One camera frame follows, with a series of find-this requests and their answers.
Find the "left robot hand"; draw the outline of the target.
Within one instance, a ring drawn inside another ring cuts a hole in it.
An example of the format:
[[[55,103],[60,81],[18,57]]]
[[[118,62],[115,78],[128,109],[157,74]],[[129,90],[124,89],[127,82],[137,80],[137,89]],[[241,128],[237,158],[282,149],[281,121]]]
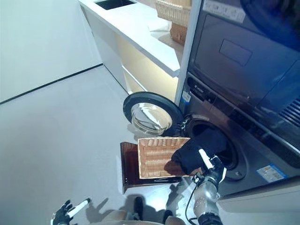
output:
[[[69,225],[73,217],[78,214],[85,206],[91,202],[90,198],[86,198],[80,204],[73,206],[70,200],[67,200],[62,206],[52,215],[50,220],[51,225]]]

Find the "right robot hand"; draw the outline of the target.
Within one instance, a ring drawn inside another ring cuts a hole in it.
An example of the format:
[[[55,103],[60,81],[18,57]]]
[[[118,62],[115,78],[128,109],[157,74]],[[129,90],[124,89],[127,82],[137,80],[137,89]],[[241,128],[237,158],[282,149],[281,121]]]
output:
[[[208,177],[217,188],[219,184],[225,179],[227,168],[217,155],[209,156],[204,149],[199,149],[199,154],[204,162],[206,169],[205,177]]]

